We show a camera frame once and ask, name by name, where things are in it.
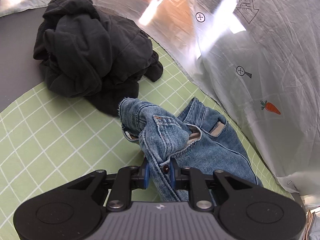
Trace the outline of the black crumpled garment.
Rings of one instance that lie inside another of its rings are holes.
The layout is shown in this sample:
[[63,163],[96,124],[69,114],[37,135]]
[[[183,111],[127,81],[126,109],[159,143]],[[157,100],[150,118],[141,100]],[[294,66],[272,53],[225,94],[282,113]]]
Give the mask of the black crumpled garment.
[[92,0],[51,0],[34,46],[47,88],[83,97],[117,116],[124,98],[136,98],[139,80],[159,80],[163,66],[148,35],[132,20],[97,9]]

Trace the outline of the blue denim jeans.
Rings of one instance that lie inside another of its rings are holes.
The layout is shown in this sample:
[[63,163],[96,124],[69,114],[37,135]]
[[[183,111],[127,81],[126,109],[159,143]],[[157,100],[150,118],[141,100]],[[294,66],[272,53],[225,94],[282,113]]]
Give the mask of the blue denim jeans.
[[187,201],[185,190],[170,185],[170,160],[204,174],[224,170],[255,185],[262,185],[234,128],[218,111],[193,98],[178,115],[138,99],[119,104],[125,138],[137,143],[149,163],[150,177],[164,202]]

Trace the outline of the white printed fabric sheet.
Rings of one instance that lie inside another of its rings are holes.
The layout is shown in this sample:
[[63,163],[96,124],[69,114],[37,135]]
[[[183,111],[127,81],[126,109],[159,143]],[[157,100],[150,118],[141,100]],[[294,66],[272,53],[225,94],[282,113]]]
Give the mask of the white printed fabric sheet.
[[[1,15],[51,0],[1,0]],[[92,0],[212,96],[290,192],[319,193],[319,0]]]

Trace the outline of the green grid-pattern mat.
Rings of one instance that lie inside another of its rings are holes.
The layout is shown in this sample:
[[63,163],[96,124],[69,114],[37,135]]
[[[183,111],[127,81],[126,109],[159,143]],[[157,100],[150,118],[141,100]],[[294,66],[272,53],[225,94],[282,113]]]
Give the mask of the green grid-pattern mat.
[[[142,77],[139,99],[178,115],[197,97],[222,113],[235,129],[253,171],[263,186],[292,198],[278,185],[237,124],[180,70],[152,40],[164,71],[157,82]],[[96,110],[84,99],[67,99],[50,92],[44,83],[31,89],[1,112],[1,239],[19,239],[13,214],[24,200],[47,192],[97,169],[116,173],[140,166],[140,147],[127,141],[120,121]]]

